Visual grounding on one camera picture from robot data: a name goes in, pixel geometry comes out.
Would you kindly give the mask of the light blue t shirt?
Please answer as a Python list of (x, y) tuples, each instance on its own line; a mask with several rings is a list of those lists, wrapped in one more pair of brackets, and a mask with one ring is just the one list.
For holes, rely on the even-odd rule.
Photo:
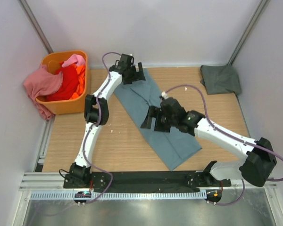
[(202, 149), (195, 137), (171, 128), (169, 133), (142, 129), (150, 106), (160, 106), (161, 90), (151, 77), (149, 71), (144, 70), (144, 81), (132, 84), (120, 84), (114, 94), (133, 120), (146, 142), (152, 147), (161, 161), (172, 171)]

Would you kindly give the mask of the grey t shirt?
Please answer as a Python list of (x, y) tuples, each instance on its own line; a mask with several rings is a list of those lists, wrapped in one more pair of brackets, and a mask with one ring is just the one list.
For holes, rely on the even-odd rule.
[(200, 74), (200, 83), (205, 87), (208, 95), (242, 93), (239, 75), (231, 65), (202, 65)]

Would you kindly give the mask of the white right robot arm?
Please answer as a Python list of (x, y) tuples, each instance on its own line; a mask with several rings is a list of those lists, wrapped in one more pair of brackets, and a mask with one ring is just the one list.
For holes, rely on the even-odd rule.
[(277, 164), (269, 140), (263, 137), (254, 140), (236, 134), (208, 121), (205, 115), (197, 111), (186, 111), (172, 97), (162, 100), (159, 107), (150, 106), (141, 124), (142, 129), (153, 128), (159, 132), (170, 132), (172, 127), (217, 144), (239, 158), (233, 162), (212, 161), (208, 166), (209, 171), (203, 174), (203, 181), (208, 186), (215, 186), (223, 179), (244, 179), (262, 187)]

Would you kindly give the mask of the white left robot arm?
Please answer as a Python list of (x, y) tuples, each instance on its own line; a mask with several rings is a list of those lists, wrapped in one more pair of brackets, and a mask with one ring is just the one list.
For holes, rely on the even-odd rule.
[(65, 175), (65, 182), (74, 183), (80, 188), (86, 188), (91, 182), (92, 156), (101, 129), (109, 119), (109, 98), (120, 84), (127, 85), (145, 80), (141, 63), (136, 66), (132, 55), (119, 56), (111, 67), (104, 66), (107, 77), (101, 86), (93, 94), (85, 97), (86, 124), (82, 144), (74, 163)]

